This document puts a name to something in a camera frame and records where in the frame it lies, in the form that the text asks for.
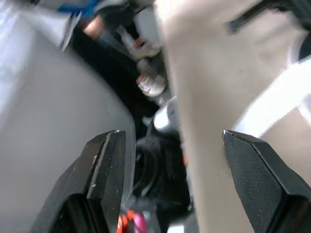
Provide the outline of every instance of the gray surface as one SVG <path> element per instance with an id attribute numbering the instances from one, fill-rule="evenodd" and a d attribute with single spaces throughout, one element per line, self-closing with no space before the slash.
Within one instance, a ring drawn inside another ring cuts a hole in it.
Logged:
<path id="1" fill-rule="evenodd" d="M 12 91 L 0 105 L 0 232 L 28 232 L 88 140 L 125 130 L 130 156 L 135 129 L 124 105 L 73 52 L 58 51 L 22 17 L 7 36 L 0 87 Z"/>

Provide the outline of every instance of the white surface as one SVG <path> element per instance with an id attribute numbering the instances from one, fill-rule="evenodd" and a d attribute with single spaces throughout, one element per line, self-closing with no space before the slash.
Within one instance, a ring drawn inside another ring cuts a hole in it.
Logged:
<path id="1" fill-rule="evenodd" d="M 291 65 L 254 100 L 233 130 L 263 136 L 311 93 L 310 73 L 311 60 Z M 307 105 L 306 102 L 302 109 L 307 110 Z"/>

